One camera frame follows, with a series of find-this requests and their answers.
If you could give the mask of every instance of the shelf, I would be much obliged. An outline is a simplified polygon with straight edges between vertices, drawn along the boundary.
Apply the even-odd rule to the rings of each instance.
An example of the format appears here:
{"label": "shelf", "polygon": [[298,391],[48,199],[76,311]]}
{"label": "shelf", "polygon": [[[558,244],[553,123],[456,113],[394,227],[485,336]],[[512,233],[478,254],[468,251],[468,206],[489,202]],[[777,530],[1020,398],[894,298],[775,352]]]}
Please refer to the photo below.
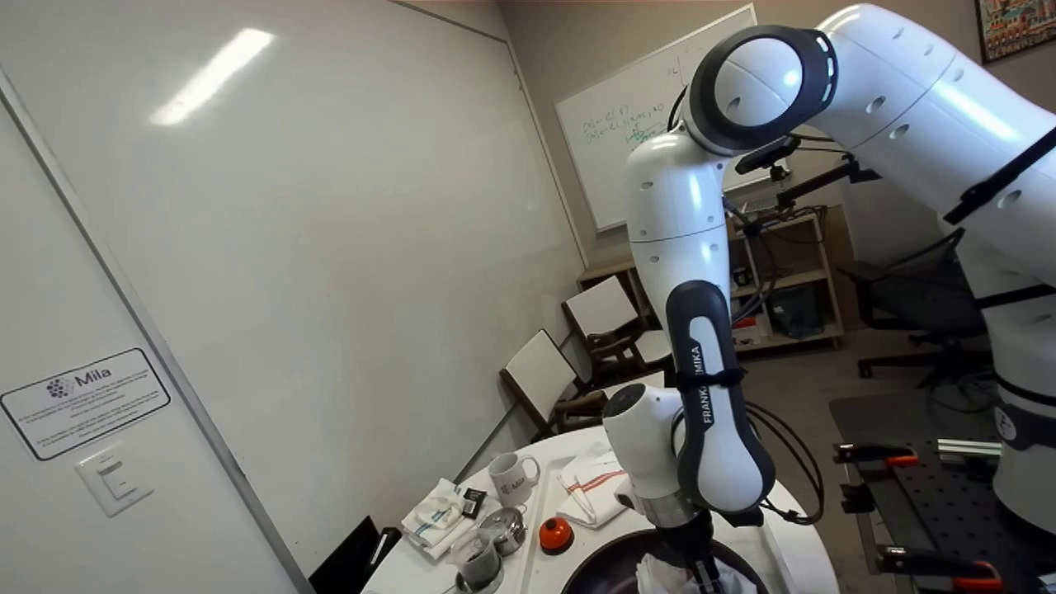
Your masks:
{"label": "shelf", "polygon": [[[782,286],[795,286],[795,284],[818,284],[818,279],[828,279],[828,271],[784,272],[784,276],[775,276],[775,279],[768,284],[768,289],[782,289]],[[729,293],[733,293],[733,298],[751,298],[751,293],[757,293],[757,286],[755,286],[755,284],[751,284],[751,286],[733,286]]]}
{"label": "shelf", "polygon": [[824,323],[824,330],[811,334],[811,336],[784,336],[784,334],[768,330],[765,336],[734,341],[734,352],[775,350],[775,346],[795,346],[795,344],[818,344],[818,341],[842,341],[842,325],[838,323]]}

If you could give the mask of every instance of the sign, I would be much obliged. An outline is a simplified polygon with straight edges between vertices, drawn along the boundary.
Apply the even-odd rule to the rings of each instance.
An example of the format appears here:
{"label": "sign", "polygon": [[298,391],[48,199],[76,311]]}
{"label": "sign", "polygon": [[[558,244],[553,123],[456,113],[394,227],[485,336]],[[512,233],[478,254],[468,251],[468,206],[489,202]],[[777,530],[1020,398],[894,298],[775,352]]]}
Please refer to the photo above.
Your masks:
{"label": "sign", "polygon": [[161,407],[168,391],[142,350],[40,380],[0,396],[3,411],[21,432],[40,460],[89,438],[135,422]]}

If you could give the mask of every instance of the white wall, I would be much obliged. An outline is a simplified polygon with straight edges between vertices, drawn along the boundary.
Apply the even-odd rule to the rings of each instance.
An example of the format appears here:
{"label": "white wall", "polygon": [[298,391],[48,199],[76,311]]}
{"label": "white wall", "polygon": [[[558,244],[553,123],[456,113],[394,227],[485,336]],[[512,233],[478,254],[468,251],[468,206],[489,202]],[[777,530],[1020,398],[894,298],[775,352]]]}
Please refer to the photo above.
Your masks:
{"label": "white wall", "polygon": [[[37,457],[0,411],[3,594],[186,594],[292,589],[250,511],[208,447],[43,165],[0,110],[0,398],[122,350],[145,350],[170,403],[70,453]],[[76,464],[122,445],[135,486],[150,487],[108,518]]]}
{"label": "white wall", "polygon": [[[398,520],[507,409],[580,266],[496,2],[0,6],[0,66],[298,565]],[[273,46],[149,126],[241,26]]]}

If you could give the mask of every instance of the cable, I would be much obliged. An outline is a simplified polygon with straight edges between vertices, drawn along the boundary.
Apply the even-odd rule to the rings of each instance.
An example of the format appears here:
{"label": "cable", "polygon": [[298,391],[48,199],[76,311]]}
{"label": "cable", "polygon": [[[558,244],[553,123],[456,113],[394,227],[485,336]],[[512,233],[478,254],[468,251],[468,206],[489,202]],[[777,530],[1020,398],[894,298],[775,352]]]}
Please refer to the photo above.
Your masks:
{"label": "cable", "polygon": [[763,422],[795,457],[795,464],[801,469],[801,474],[808,477],[808,486],[816,487],[818,508],[811,514],[801,514],[795,508],[775,508],[768,497],[763,500],[763,508],[782,514],[790,525],[818,525],[824,514],[824,474],[818,457],[811,456],[811,447],[801,443],[801,436],[772,409],[757,407],[757,403],[744,403],[747,415],[755,422]]}

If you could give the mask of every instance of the black chair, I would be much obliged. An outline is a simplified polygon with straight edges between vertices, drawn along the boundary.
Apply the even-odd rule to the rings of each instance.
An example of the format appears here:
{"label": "black chair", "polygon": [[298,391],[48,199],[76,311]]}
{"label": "black chair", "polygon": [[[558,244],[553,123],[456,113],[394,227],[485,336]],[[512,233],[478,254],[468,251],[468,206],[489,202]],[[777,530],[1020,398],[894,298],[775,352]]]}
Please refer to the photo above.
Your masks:
{"label": "black chair", "polygon": [[310,575],[316,594],[353,594],[364,589],[369,575],[394,547],[394,526],[376,526],[365,514],[353,533],[346,533],[336,552]]}
{"label": "black chair", "polygon": [[988,352],[966,346],[986,336],[984,313],[958,264],[958,239],[964,231],[950,231],[940,239],[898,257],[884,266],[846,264],[844,272],[854,284],[856,315],[874,330],[907,330],[910,344],[929,344],[929,352],[904,357],[865,357],[856,375],[867,380],[874,366],[929,366],[920,387],[960,380],[976,370],[988,370]]}

